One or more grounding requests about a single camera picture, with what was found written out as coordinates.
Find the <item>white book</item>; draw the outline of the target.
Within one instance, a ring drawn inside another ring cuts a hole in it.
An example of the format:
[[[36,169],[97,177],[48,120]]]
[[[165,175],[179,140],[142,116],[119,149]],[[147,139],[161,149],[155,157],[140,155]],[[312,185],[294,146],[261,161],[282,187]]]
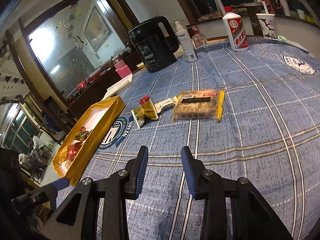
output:
[[[105,93],[102,100],[106,100],[110,97],[113,97],[114,95],[116,95],[119,91],[121,91],[125,87],[130,86],[132,84],[132,80],[133,80],[132,74],[121,79],[120,81],[118,81],[117,83],[115,83],[114,85],[112,85],[111,87],[109,87],[107,89],[107,92]]]

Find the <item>gold green tea packet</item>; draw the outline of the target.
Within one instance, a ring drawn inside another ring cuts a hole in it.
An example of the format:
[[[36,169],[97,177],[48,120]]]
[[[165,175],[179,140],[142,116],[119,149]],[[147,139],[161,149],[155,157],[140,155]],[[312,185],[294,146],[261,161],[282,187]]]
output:
[[[144,126],[146,118],[150,120],[158,120],[158,114],[151,99],[147,103],[134,108],[131,111],[131,114],[136,122],[138,129],[141,129]]]

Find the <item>dark wooden sideboard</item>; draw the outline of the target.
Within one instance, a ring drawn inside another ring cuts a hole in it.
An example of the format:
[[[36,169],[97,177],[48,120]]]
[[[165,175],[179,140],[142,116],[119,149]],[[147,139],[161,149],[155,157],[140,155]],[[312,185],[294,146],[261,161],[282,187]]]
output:
[[[116,72],[113,61],[109,61],[101,69],[98,69],[97,74],[85,80],[86,85],[84,88],[77,89],[76,94],[68,99],[69,110],[79,119],[89,106],[100,101],[107,89],[120,80],[121,77]]]

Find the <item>green snack packet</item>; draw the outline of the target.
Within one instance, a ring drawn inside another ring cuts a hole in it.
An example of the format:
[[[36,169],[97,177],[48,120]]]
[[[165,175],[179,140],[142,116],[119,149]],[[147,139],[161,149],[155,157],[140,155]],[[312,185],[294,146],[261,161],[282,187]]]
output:
[[[85,126],[82,126],[80,128],[80,131],[74,137],[74,139],[77,141],[85,141],[87,137],[90,135],[90,133],[91,130],[87,130]]]

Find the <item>brown cake packet yellow edge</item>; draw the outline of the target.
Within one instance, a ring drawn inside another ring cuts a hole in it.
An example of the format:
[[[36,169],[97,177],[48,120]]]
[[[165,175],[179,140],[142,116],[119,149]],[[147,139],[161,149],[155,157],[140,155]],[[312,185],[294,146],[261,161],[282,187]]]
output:
[[[223,90],[205,89],[183,91],[177,97],[173,109],[173,120],[180,119],[222,119]]]

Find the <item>framed wall painting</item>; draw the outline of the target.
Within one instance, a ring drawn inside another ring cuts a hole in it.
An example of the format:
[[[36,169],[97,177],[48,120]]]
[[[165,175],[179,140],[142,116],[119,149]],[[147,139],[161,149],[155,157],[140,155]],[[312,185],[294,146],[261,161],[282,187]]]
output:
[[[93,50],[98,52],[112,33],[113,31],[108,24],[107,18],[100,9],[94,5],[84,30],[85,38]]]

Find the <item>shiny red candy wrapper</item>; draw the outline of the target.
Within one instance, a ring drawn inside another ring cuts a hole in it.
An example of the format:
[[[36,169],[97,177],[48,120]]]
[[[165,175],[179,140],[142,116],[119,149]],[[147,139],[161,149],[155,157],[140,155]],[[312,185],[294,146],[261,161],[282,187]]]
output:
[[[77,153],[79,152],[80,148],[82,147],[83,142],[77,141],[67,147],[67,160],[73,161],[76,157]]]

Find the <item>white small packet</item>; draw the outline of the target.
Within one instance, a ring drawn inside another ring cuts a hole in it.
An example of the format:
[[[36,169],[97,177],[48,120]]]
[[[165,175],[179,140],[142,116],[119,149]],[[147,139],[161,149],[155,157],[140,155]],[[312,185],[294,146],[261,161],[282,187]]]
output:
[[[157,114],[159,114],[163,110],[175,107],[177,102],[178,102],[178,98],[176,96],[173,96],[171,98],[167,98],[163,101],[155,103],[154,106],[155,106]]]

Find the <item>white patterned paper cup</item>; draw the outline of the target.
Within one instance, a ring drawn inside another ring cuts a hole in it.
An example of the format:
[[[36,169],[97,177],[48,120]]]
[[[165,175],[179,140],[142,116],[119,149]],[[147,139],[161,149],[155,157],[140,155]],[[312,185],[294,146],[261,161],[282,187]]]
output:
[[[277,38],[275,14],[256,14],[263,36],[266,38]]]

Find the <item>dark red stick packet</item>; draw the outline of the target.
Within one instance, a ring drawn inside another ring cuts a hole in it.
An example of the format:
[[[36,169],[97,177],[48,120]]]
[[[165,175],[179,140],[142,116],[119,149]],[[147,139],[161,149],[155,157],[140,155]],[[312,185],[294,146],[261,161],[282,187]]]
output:
[[[146,95],[146,96],[144,96],[143,98],[141,98],[141,99],[139,100],[139,103],[140,103],[141,105],[143,105],[143,104],[147,103],[149,100],[150,100],[150,97],[149,97],[148,95]]]

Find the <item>black electric kettle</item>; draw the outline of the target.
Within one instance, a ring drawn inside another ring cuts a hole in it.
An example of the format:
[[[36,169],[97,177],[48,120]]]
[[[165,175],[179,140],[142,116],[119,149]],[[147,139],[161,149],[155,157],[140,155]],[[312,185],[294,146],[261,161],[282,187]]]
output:
[[[154,73],[174,62],[180,43],[164,16],[150,18],[128,32],[130,41],[147,71]]]

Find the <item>white red liquor bottle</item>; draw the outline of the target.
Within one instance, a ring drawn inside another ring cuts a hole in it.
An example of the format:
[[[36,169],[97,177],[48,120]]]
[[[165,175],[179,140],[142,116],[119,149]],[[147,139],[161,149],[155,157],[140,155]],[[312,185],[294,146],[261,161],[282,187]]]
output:
[[[226,14],[222,20],[227,29],[228,39],[234,51],[248,50],[249,44],[240,15],[233,12],[232,7],[224,7]]]

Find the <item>pink water bottle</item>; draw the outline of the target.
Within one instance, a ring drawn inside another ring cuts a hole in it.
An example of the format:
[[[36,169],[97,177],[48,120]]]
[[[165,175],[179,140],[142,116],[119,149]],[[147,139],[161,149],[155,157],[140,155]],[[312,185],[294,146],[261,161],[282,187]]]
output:
[[[117,63],[115,63],[114,67],[122,79],[132,74],[130,68],[123,60],[119,60]]]

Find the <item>blue plaid tablecloth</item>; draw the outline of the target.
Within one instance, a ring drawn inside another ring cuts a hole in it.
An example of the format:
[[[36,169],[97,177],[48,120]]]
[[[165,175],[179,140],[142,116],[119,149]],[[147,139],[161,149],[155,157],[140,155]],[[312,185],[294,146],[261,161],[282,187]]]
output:
[[[127,202],[130,238],[198,239],[203,202],[189,196],[181,163],[188,146],[220,176],[248,178],[291,236],[306,239],[319,219],[319,58],[261,38],[250,39],[246,51],[219,42],[197,56],[133,76],[119,94],[125,108],[84,177],[107,178],[147,146],[142,194]],[[160,102],[201,89],[225,91],[221,120],[174,120],[171,109],[142,128],[132,119],[146,95]]]

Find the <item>small glass bottle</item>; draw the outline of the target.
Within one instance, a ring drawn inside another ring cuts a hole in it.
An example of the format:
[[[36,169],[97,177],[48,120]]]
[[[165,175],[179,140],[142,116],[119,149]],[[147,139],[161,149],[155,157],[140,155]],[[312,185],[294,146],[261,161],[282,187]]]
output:
[[[199,48],[201,46],[207,45],[207,40],[205,36],[202,33],[200,33],[198,27],[196,25],[192,25],[191,29],[193,31],[192,39],[193,39],[195,48]]]

